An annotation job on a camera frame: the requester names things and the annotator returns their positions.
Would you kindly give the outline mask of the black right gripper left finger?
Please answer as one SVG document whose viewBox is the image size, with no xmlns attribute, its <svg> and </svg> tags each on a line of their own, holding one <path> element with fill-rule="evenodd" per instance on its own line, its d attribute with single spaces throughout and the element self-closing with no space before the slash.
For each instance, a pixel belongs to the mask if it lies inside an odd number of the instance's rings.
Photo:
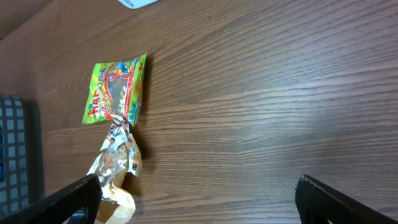
<svg viewBox="0 0 398 224">
<path fill-rule="evenodd" d="M 102 198 L 98 176 L 89 174 L 29 207 L 1 220 L 3 224 L 94 223 Z"/>
</svg>

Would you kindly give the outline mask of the beige cookie bag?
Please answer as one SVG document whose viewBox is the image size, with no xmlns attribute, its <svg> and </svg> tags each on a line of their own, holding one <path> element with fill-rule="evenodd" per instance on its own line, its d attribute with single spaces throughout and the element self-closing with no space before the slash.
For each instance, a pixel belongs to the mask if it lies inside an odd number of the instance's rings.
<svg viewBox="0 0 398 224">
<path fill-rule="evenodd" d="M 142 168 L 140 149 L 126 118 L 114 115 L 113 123 L 88 173 L 96 174 L 102 190 L 97 220 L 127 223 L 136 211 L 131 193 L 122 188 L 126 174 L 138 176 Z"/>
</svg>

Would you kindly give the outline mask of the green Haribo candy bag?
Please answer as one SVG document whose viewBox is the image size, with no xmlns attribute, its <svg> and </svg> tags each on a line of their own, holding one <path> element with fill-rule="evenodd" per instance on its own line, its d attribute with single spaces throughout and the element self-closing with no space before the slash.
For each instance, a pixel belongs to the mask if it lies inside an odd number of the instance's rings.
<svg viewBox="0 0 398 224">
<path fill-rule="evenodd" d="M 142 102 L 147 55 L 132 60 L 95 64 L 83 115 L 83 124 L 122 116 L 136 125 Z"/>
</svg>

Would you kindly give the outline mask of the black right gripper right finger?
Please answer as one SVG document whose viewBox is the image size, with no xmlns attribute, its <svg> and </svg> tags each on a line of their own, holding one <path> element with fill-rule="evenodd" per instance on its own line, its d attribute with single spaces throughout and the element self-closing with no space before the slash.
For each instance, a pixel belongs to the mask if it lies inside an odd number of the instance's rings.
<svg viewBox="0 0 398 224">
<path fill-rule="evenodd" d="M 295 204 L 302 224 L 397 224 L 309 175 L 300 176 L 297 182 Z"/>
</svg>

